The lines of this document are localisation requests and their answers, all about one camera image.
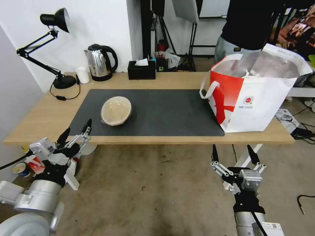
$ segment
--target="bag handle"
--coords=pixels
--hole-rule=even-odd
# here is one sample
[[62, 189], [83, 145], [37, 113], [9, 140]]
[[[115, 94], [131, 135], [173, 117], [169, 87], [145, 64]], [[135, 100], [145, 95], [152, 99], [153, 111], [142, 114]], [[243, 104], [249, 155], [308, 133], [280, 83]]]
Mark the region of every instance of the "bag handle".
[[208, 78], [208, 76], [209, 76], [210, 71], [211, 71], [211, 70], [209, 70], [209, 71], [207, 72], [207, 74], [205, 75], [205, 77], [204, 77], [204, 79], [203, 79], [203, 81], [201, 82], [201, 85], [200, 85], [199, 94], [200, 94], [200, 97], [201, 97], [202, 99], [207, 99], [207, 98], [209, 98], [209, 97], [213, 94], [214, 89], [215, 89], [216, 87], [220, 87], [220, 84], [219, 84], [217, 81], [213, 81], [213, 82], [211, 83], [211, 85], [210, 85], [210, 87], [209, 87], [209, 89], [208, 89], [206, 95], [203, 96], [202, 90], [203, 90], [203, 87], [204, 87], [204, 85], [205, 85], [205, 83], [206, 83], [206, 81], [207, 81], [207, 78]]

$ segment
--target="black tissue box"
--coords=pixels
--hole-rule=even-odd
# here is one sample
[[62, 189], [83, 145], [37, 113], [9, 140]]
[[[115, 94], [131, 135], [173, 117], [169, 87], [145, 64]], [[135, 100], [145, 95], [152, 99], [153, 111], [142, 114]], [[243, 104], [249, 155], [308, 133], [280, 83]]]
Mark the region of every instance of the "black tissue box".
[[128, 65], [128, 78], [134, 79], [155, 79], [155, 61], [148, 61], [148, 66], [136, 66], [136, 61], [130, 61]]

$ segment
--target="wooden table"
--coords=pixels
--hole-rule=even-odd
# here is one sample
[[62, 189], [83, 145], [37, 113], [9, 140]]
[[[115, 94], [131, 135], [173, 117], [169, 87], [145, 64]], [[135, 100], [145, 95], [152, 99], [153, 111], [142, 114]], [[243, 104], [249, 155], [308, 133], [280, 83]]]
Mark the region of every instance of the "wooden table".
[[[127, 73], [115, 73], [105, 82], [90, 81], [81, 85], [80, 95], [59, 101], [49, 92], [19, 123], [4, 144], [28, 145], [43, 137], [56, 141], [69, 127], [72, 119], [90, 89], [199, 89], [204, 72], [157, 73], [156, 80], [128, 80]], [[55, 95], [73, 97], [78, 86], [52, 90]], [[227, 133], [223, 137], [146, 137], [146, 136], [92, 136], [92, 144], [292, 144], [294, 139], [274, 119], [264, 132]]]

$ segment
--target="black desk mat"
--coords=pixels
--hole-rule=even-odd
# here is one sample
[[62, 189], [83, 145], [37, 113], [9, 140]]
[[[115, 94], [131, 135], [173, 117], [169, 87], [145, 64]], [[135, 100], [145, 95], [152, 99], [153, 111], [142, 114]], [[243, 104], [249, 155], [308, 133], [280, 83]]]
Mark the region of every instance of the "black desk mat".
[[[130, 100], [132, 112], [119, 126], [101, 122], [111, 97]], [[195, 89], [91, 89], [73, 118], [70, 135], [80, 134], [92, 118], [92, 136], [224, 136], [207, 102]]]

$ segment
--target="shopping bag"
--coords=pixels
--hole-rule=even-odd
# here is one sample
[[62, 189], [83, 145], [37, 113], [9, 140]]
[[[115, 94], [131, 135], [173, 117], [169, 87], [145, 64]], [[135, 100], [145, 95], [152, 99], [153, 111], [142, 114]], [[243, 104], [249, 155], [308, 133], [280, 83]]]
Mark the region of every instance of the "shopping bag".
[[[208, 99], [225, 132], [264, 131], [296, 79], [312, 72], [300, 55], [267, 44], [249, 57], [233, 54], [223, 58], [206, 74], [199, 93]], [[210, 87], [204, 96], [209, 75]]]

